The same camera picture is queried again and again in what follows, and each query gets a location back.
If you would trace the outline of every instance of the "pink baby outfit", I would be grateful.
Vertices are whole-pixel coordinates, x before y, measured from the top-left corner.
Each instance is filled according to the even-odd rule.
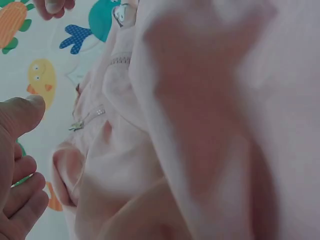
[[[129,4],[52,158],[71,239],[318,239],[320,1]]]

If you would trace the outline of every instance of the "yellow cartoon duck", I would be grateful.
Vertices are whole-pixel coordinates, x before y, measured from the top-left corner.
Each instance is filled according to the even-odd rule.
[[[29,67],[28,78],[30,84],[27,91],[31,94],[41,95],[47,111],[54,101],[57,88],[54,66],[45,58],[36,59]]]

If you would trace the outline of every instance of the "zipper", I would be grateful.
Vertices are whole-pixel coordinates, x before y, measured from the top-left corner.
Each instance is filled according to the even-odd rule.
[[[69,127],[69,131],[77,131],[80,129],[83,129],[85,127],[85,125],[87,125],[89,122],[91,122],[93,119],[95,119],[96,117],[105,114],[106,111],[104,109],[103,105],[99,105],[95,110],[91,111],[90,113],[88,113],[88,115],[84,118],[81,119],[77,122],[75,122],[74,124],[72,124]]]

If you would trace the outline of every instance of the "cartoon eye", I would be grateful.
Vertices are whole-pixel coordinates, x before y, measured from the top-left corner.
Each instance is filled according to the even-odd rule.
[[[35,64],[35,65],[33,65],[32,68],[33,68],[34,71],[37,71],[39,69],[39,66],[37,64]]]

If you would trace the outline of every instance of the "zipper pull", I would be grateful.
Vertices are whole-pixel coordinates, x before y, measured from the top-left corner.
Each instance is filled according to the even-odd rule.
[[[84,128],[84,121],[78,121],[78,122],[71,125],[71,127],[69,128],[69,131],[75,132],[75,131],[83,129],[83,128]]]

